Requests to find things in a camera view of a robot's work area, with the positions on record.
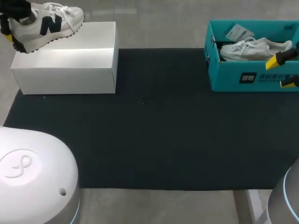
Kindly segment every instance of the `white sneaker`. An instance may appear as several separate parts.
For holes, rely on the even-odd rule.
[[[81,8],[57,3],[32,3],[32,12],[36,21],[30,25],[9,19],[14,48],[19,52],[30,53],[53,40],[71,36],[78,31],[84,20]]]
[[[292,42],[275,43],[266,38],[247,38],[236,44],[225,45],[220,50],[220,55],[226,61],[268,61],[276,53],[292,48]]]

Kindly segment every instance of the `white cylinder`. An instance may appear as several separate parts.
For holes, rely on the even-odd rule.
[[[0,224],[76,224],[79,205],[78,167],[62,141],[0,127]]]

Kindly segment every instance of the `black mat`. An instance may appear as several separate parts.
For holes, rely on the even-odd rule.
[[[121,49],[117,94],[19,92],[5,126],[65,142],[83,188],[271,189],[299,156],[299,94],[212,92],[202,49]]]

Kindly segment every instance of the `white shoe box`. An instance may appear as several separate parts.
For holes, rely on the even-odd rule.
[[[86,22],[69,38],[17,52],[11,71],[23,94],[115,93],[117,62],[115,22]]]

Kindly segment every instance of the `teal shoe box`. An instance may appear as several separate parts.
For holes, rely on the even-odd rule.
[[[299,41],[299,21],[210,21],[206,34],[205,56],[213,91],[299,91],[299,87],[281,88],[280,81],[299,74],[299,61],[266,70],[266,61],[225,62],[219,50],[232,44],[226,36],[236,25],[273,42]]]

